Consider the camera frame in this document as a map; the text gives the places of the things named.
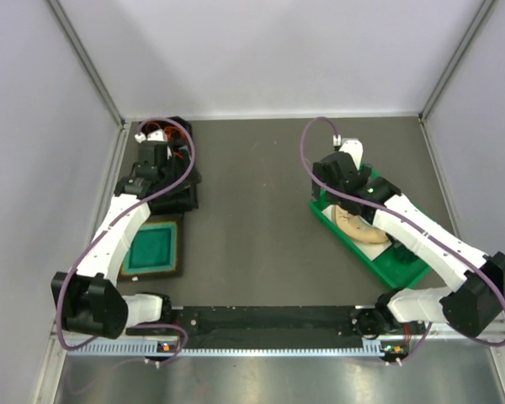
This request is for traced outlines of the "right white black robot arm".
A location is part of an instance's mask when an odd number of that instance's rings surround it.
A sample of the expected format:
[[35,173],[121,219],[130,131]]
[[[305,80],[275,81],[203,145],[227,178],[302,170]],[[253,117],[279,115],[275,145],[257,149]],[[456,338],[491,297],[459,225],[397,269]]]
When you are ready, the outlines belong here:
[[371,253],[389,253],[402,269],[424,264],[443,281],[428,289],[393,284],[372,311],[377,328],[393,333],[409,322],[443,323],[477,340],[505,316],[505,254],[472,247],[430,219],[362,162],[359,140],[335,134],[332,143],[332,153],[307,168],[312,198],[325,204],[320,215],[372,267],[378,264]]

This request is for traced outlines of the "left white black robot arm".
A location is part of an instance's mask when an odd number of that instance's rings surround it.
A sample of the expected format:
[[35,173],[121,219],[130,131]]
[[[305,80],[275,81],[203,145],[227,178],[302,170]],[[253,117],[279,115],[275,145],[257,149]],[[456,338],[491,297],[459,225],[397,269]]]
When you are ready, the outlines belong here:
[[115,187],[109,209],[86,250],[66,272],[50,282],[56,305],[56,336],[67,351],[65,334],[74,332],[96,338],[116,339],[126,329],[146,324],[155,333],[168,332],[174,322],[164,295],[122,295],[117,280],[136,233],[149,219],[150,203],[180,185],[188,167],[178,166],[171,144],[162,130],[137,134],[143,153],[130,176]]

